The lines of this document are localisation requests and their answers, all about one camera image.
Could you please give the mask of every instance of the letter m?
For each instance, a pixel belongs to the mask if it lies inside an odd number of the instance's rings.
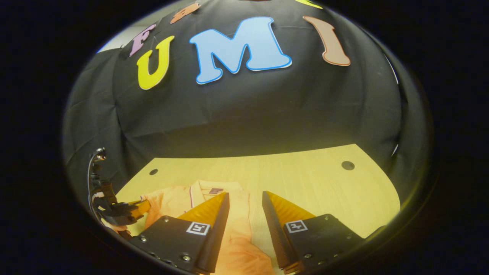
[[[205,84],[218,80],[222,69],[216,68],[216,57],[231,73],[237,73],[246,47],[250,58],[246,67],[250,70],[280,69],[292,64],[282,53],[271,29],[270,17],[253,17],[241,21],[233,39],[209,29],[196,34],[189,40],[197,48],[200,74],[197,83]]]

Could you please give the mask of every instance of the table surface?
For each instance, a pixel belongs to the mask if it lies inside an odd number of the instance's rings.
[[[352,162],[353,170],[342,167]],[[149,172],[158,169],[154,175]],[[385,173],[356,144],[293,153],[230,157],[155,158],[118,193],[130,202],[145,193],[169,186],[191,186],[197,180],[238,182],[250,192],[252,243],[272,258],[278,268],[262,193],[270,191],[313,215],[332,214],[360,237],[386,225],[399,212],[397,192]],[[144,230],[144,218],[128,226],[132,235]]]

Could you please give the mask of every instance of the purple letter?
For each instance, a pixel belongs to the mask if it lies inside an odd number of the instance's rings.
[[[133,39],[133,50],[129,54],[129,56],[132,56],[135,54],[137,51],[139,51],[143,47],[142,41],[145,41],[146,38],[150,35],[150,30],[154,29],[156,27],[156,24],[153,24],[149,27],[147,27],[145,30],[143,30],[140,34],[136,35]]]

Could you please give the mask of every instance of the orange shirt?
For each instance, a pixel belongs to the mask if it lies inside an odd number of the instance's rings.
[[[210,198],[229,193],[229,215],[215,275],[273,275],[271,259],[251,244],[249,193],[237,182],[198,180],[190,187],[172,186],[142,196],[150,202],[144,228],[164,215],[179,217]]]

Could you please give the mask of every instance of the black fabric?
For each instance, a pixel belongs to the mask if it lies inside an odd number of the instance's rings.
[[[422,91],[389,50],[346,18],[294,0],[208,0],[169,24],[173,15],[157,22],[132,57],[132,43],[98,53],[74,85],[63,147],[68,175],[82,202],[87,196],[88,154],[98,147],[107,148],[103,170],[115,192],[155,157],[249,156],[351,143],[386,172],[401,202],[424,176],[431,133]],[[250,71],[245,51],[237,74],[216,62],[222,78],[197,84],[197,51],[189,39],[211,28],[233,37],[242,20],[256,16],[274,19],[273,32],[292,65]],[[319,34],[302,16],[335,27],[350,66],[322,59]],[[175,39],[165,77],[142,90],[137,60],[171,35]],[[156,54],[149,66],[150,73],[156,70]]]

